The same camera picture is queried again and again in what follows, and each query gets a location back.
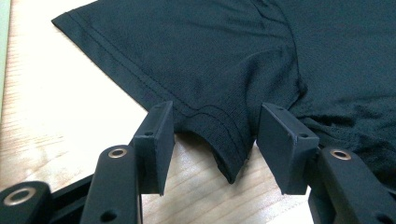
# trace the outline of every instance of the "t-shirt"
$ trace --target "t-shirt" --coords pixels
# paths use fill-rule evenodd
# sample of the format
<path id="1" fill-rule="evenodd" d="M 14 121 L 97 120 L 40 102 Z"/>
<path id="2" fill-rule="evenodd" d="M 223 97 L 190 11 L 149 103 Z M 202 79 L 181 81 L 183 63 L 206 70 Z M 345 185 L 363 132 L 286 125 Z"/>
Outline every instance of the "t-shirt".
<path id="1" fill-rule="evenodd" d="M 235 181 L 263 102 L 396 187 L 396 2 L 99 0 L 53 20 L 146 109 L 173 101 Z"/>

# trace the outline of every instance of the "light wooden surface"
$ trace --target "light wooden surface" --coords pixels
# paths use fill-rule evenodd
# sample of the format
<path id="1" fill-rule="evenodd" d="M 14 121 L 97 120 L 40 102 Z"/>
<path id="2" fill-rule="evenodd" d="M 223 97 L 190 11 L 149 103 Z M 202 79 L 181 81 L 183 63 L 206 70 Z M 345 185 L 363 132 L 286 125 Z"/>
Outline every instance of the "light wooden surface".
<path id="1" fill-rule="evenodd" d="M 91 0 L 13 0 L 0 141 L 0 190 L 28 180 L 61 189 L 100 152 L 127 144 L 147 112 L 51 19 Z M 207 143 L 176 135 L 165 195 L 143 196 L 145 223 L 311 223 L 306 196 L 282 196 L 257 147 L 233 185 Z"/>

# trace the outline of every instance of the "wooden table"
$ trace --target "wooden table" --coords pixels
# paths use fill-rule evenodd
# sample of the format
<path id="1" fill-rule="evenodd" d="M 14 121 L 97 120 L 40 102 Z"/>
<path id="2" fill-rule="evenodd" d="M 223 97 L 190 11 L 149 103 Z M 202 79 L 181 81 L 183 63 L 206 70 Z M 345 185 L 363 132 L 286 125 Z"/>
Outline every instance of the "wooden table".
<path id="1" fill-rule="evenodd" d="M 0 141 L 0 190 L 41 180 L 61 189 L 127 144 L 147 112 L 51 19 L 92 0 L 13 0 Z M 145 223 L 312 223 L 306 196 L 282 196 L 259 150 L 235 184 L 209 145 L 176 135 L 165 195 L 143 196 Z"/>

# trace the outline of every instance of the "black t-shirt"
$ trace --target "black t-shirt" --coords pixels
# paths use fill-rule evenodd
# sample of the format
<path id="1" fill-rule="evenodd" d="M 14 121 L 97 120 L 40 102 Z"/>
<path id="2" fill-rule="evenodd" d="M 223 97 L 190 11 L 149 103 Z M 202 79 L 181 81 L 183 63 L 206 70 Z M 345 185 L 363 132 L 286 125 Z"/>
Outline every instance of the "black t-shirt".
<path id="1" fill-rule="evenodd" d="M 260 105 L 396 186 L 396 2 L 99 0 L 53 20 L 145 108 L 172 100 L 233 183 Z"/>

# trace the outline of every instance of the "black fabric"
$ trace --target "black fabric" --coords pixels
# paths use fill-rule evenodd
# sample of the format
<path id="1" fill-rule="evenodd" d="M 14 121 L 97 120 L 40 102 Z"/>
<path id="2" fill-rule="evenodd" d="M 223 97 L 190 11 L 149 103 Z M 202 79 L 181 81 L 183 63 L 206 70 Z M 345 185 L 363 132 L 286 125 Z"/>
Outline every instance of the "black fabric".
<path id="1" fill-rule="evenodd" d="M 145 108 L 172 100 L 233 183 L 262 102 L 396 186 L 396 2 L 100 0 L 53 20 Z"/>

